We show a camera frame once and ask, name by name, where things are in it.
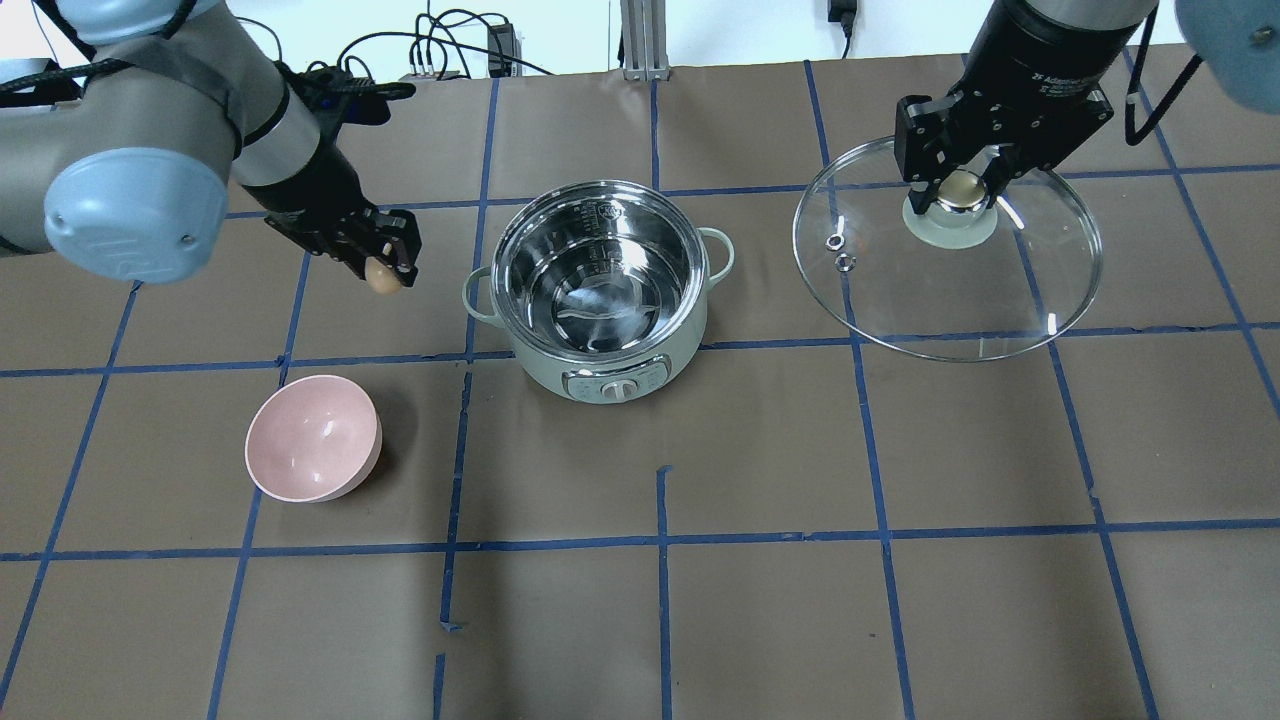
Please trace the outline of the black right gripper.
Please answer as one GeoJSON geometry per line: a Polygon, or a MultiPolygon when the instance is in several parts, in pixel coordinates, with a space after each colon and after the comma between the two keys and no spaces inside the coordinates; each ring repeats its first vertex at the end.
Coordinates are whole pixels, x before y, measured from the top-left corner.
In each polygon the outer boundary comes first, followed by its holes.
{"type": "Polygon", "coordinates": [[[1115,114],[1101,78],[1155,1],[996,1],[951,97],[904,96],[893,155],[916,217],[978,152],[986,214],[1030,169],[1053,169],[1115,114]]]}

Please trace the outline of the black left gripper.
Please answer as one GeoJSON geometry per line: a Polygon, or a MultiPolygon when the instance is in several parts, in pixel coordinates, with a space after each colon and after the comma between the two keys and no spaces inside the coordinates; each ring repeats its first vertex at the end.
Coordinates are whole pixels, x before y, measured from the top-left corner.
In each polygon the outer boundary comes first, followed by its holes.
{"type": "Polygon", "coordinates": [[[271,225],[312,255],[346,264],[361,281],[372,258],[385,263],[385,291],[413,284],[421,234],[413,211],[383,211],[361,190],[339,150],[317,150],[292,177],[262,187],[271,225]]]}

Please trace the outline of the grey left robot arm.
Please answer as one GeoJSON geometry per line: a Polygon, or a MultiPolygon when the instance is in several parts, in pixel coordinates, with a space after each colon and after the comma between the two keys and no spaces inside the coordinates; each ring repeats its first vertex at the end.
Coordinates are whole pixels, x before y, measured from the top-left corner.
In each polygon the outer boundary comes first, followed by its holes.
{"type": "Polygon", "coordinates": [[[381,292],[410,287],[416,218],[381,210],[337,147],[407,83],[270,59],[223,1],[47,1],[90,61],[3,63],[3,256],[46,252],[115,281],[200,272],[229,184],[266,224],[381,292]]]}

